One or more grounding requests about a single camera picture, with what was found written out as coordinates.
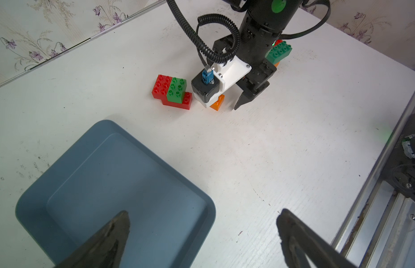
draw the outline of red lego brick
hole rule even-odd
[[[163,105],[166,105],[166,106],[172,106],[172,107],[177,107],[177,108],[189,110],[189,108],[191,106],[191,102],[192,102],[192,93],[185,92],[185,95],[183,96],[182,103],[169,102],[167,100],[167,97],[162,99],[162,102],[163,102]]]
[[[280,39],[279,39],[279,40],[277,40],[277,41],[276,41],[276,43],[274,43],[274,45],[273,45],[273,46],[277,46],[278,44],[280,44],[280,43],[282,43],[282,42],[283,42],[283,40],[280,40]]]
[[[152,90],[152,96],[155,99],[167,100],[167,91],[169,90],[170,82],[172,78],[170,76],[158,75]]]

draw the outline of table surface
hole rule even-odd
[[[178,1],[196,17],[242,13]],[[286,33],[319,20],[298,10]],[[227,34],[200,29],[210,46]],[[193,267],[283,267],[275,226],[290,209],[331,242],[415,90],[415,72],[330,25],[295,40],[270,86],[234,111],[163,106],[157,74],[203,67],[167,5],[0,88],[0,267],[53,264],[15,217],[21,194],[85,131],[111,119],[205,191],[216,221]]]

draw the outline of floral wallpaper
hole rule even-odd
[[[156,0],[0,0],[0,84]],[[415,0],[330,0],[328,23],[415,70]],[[304,8],[322,18],[323,6]]]
[[[153,0],[0,0],[0,84],[109,27]]]
[[[415,0],[330,0],[327,23],[415,71]],[[322,18],[326,8],[305,11]]]

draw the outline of coiled black cable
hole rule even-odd
[[[318,24],[316,24],[315,26],[313,26],[310,29],[305,30],[304,32],[294,33],[294,34],[281,34],[279,36],[280,39],[282,39],[282,40],[290,40],[290,39],[294,39],[294,38],[298,38],[298,37],[304,36],[306,34],[309,34],[309,33],[313,32],[314,30],[318,29],[325,22],[327,22],[327,20],[329,18],[329,15],[331,15],[331,3],[329,2],[329,0],[315,0],[315,1],[313,1],[309,5],[307,4],[308,1],[309,0],[304,0],[301,6],[304,7],[304,8],[309,8],[309,7],[314,6],[314,5],[325,5],[325,6],[327,6],[328,11],[325,14],[325,16],[323,17],[323,19],[321,19],[321,21]]]
[[[167,4],[169,5],[169,8],[172,11],[173,16],[175,17],[176,21],[179,23],[185,34],[194,43],[197,49],[206,56],[207,59],[216,63],[226,63],[227,61],[232,60],[234,58],[234,56],[237,53],[237,50],[239,49],[241,39],[239,29],[231,19],[221,14],[206,14],[197,18],[199,26],[203,26],[209,23],[219,23],[230,30],[233,36],[233,45],[229,51],[222,55],[218,55],[213,50],[211,50],[203,42],[203,40],[201,40],[201,38],[194,32],[191,25],[189,25],[185,17],[182,15],[176,2],[174,0],[167,0]]]

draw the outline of green circular sticker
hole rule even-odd
[[[279,13],[281,12],[286,6],[286,0],[273,0],[273,2],[271,2],[271,10],[274,13]]]

